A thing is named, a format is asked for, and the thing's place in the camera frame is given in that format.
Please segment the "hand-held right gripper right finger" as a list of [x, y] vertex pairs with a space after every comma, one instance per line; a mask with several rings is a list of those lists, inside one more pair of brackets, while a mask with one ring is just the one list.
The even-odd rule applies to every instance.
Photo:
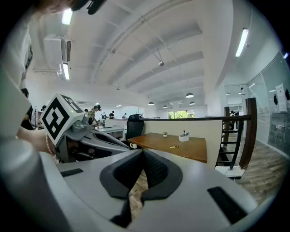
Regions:
[[209, 189], [220, 187], [247, 216], [258, 204], [242, 187], [206, 164], [150, 149], [158, 158], [175, 163], [183, 173], [178, 188], [166, 199], [146, 200], [129, 229], [225, 229], [231, 226]]

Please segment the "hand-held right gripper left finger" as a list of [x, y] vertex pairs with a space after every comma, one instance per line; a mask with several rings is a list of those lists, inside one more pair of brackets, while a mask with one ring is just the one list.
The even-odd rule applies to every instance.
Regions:
[[130, 190], [115, 178], [142, 158], [141, 150], [89, 161], [55, 164], [42, 152], [45, 226], [59, 232], [145, 232], [145, 219], [132, 220]]

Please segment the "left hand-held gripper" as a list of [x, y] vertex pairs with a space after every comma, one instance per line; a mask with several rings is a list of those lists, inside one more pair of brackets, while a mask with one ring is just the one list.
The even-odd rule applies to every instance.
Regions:
[[130, 151], [130, 148], [111, 136], [99, 131], [74, 133], [72, 125], [82, 120], [86, 113], [72, 98], [57, 93], [41, 115], [41, 122], [55, 147], [60, 162], [99, 159]]

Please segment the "person's left forearm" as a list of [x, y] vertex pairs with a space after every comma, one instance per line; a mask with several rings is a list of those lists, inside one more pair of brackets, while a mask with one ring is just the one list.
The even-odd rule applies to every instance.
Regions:
[[27, 130], [20, 127], [17, 137], [30, 142], [38, 152], [46, 152], [55, 156], [56, 151], [54, 144], [45, 130]]

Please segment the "black office chair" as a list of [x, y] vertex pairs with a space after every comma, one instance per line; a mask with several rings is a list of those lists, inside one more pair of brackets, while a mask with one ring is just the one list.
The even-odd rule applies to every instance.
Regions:
[[140, 117], [140, 114], [130, 115], [126, 124], [126, 140], [140, 136], [143, 127], [144, 120]]

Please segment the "black metal railing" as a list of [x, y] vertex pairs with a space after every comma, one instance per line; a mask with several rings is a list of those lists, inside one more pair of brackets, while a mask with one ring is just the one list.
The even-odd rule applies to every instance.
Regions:
[[[230, 119], [222, 121], [222, 135], [216, 166], [227, 166], [230, 169], [236, 165], [238, 152], [242, 140], [243, 121], [236, 120], [239, 112], [230, 111]], [[230, 122], [230, 130], [224, 130], [224, 122]], [[228, 142], [223, 141], [224, 133], [229, 133]]]

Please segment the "window with greenery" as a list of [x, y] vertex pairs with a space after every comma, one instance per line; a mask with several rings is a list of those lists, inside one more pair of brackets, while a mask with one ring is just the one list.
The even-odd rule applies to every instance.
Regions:
[[188, 119], [194, 118], [194, 110], [169, 111], [168, 119]]

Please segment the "white ceiling air conditioner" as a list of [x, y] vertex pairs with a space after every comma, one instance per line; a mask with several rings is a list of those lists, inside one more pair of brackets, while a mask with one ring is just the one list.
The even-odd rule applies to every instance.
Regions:
[[72, 40], [56, 34], [49, 34], [44, 38], [46, 59], [50, 64], [62, 64], [71, 60]]

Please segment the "white paper notice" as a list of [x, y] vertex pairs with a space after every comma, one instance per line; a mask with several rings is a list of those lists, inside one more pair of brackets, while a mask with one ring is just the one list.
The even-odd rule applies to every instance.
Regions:
[[287, 104], [283, 83], [276, 86], [276, 97], [279, 106], [279, 112], [287, 112]]

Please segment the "person's light t-shirt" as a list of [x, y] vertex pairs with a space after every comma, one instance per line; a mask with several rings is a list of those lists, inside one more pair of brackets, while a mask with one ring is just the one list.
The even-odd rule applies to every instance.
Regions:
[[16, 26], [7, 42], [7, 71], [16, 85], [26, 88], [26, 73], [33, 59], [29, 22], [31, 15], [26, 15]]

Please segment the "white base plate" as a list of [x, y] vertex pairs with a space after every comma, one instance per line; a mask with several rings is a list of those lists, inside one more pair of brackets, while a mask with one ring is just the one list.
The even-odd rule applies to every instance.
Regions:
[[232, 169], [227, 166], [216, 166], [215, 170], [231, 179], [240, 179], [246, 171], [246, 169], [241, 169], [240, 166], [233, 166]]

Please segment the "beige partition with black rail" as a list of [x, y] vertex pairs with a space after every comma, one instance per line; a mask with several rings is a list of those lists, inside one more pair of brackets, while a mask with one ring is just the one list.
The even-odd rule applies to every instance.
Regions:
[[[236, 120], [247, 121], [250, 116], [237, 116]], [[215, 168], [222, 135], [222, 121], [229, 117], [205, 117], [191, 120], [145, 120], [142, 134], [167, 132], [169, 135], [181, 135], [189, 132], [190, 137], [205, 138], [207, 165]]]

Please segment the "brown wooden post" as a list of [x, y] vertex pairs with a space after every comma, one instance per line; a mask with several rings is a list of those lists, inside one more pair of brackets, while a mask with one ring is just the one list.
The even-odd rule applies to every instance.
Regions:
[[[230, 116], [230, 108], [228, 106], [224, 107], [224, 116]], [[230, 122], [229, 121], [224, 122], [224, 130], [225, 131], [230, 130]], [[223, 135], [224, 135], [223, 141], [228, 142], [229, 133], [224, 133]]]
[[249, 165], [256, 141], [257, 107], [256, 99], [254, 97], [246, 99], [246, 115], [250, 116], [251, 118], [247, 120], [246, 123], [246, 137], [243, 152], [239, 162], [241, 169], [246, 169]]

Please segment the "glass partition wall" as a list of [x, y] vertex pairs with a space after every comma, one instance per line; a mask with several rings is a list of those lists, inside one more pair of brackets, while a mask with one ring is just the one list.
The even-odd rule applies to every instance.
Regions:
[[[279, 112], [276, 86], [283, 83], [287, 112]], [[256, 99], [256, 139], [290, 157], [290, 68], [281, 53], [247, 84]]]

